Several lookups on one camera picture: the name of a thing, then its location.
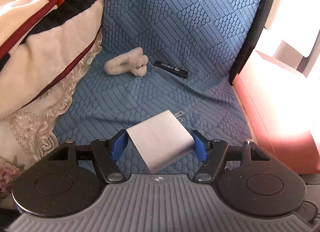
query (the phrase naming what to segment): quilted pattern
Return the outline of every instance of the quilted pattern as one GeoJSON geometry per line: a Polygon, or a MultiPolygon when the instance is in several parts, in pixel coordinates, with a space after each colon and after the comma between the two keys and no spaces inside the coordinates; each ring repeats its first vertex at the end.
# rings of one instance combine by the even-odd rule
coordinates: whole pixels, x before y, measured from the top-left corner
{"type": "MultiPolygon", "coordinates": [[[[186,112],[183,125],[208,139],[241,146],[250,137],[246,120],[228,84],[260,0],[106,0],[103,50],[78,85],[73,103],[55,127],[60,142],[77,144],[105,137],[165,110],[186,112]],[[148,55],[147,74],[108,76],[104,63],[137,46],[148,55]],[[182,79],[154,67],[160,60],[189,71],[182,79]]],[[[117,163],[128,175],[146,168],[129,144],[117,163]]],[[[161,173],[197,171],[189,153],[161,173]]]]}

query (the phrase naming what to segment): white power adapter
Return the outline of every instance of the white power adapter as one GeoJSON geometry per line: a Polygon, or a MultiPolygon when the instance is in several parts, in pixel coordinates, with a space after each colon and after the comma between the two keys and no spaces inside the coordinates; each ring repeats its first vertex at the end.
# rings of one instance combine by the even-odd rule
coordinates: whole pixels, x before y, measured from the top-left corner
{"type": "Polygon", "coordinates": [[[128,128],[127,133],[150,173],[174,163],[189,153],[195,143],[169,110],[128,128]]]}

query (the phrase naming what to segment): lace trim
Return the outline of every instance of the lace trim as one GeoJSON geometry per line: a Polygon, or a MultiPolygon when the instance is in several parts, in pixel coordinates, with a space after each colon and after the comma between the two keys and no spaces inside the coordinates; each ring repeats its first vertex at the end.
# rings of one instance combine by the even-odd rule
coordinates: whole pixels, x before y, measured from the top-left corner
{"type": "Polygon", "coordinates": [[[34,101],[41,100],[57,90],[62,94],[58,102],[49,106],[40,116],[31,111],[24,111],[22,108],[6,118],[19,146],[33,156],[33,163],[39,161],[58,146],[57,138],[52,133],[55,121],[58,116],[69,109],[77,83],[87,73],[92,60],[101,51],[101,40],[102,32],[100,31],[92,48],[73,70],[34,101]]]}

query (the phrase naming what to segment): black frame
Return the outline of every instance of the black frame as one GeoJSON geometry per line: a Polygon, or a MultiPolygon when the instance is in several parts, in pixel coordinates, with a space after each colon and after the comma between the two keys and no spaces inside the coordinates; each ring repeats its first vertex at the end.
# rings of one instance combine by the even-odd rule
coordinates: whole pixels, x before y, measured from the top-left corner
{"type": "Polygon", "coordinates": [[[273,0],[261,0],[257,13],[253,19],[252,25],[248,31],[247,37],[244,40],[238,56],[236,57],[231,69],[229,71],[229,83],[232,82],[237,74],[240,73],[245,63],[247,62],[250,54],[255,48],[262,30],[265,26],[269,16],[273,0]]]}

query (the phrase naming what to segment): fluffy white hair claw clip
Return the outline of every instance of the fluffy white hair claw clip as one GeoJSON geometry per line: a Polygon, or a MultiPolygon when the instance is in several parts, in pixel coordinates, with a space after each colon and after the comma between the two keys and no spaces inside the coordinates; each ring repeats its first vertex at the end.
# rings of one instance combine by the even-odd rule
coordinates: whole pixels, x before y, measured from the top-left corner
{"type": "Polygon", "coordinates": [[[135,76],[142,77],[147,73],[147,63],[148,56],[143,55],[141,47],[137,47],[106,62],[104,69],[109,75],[132,72],[135,76]]]}

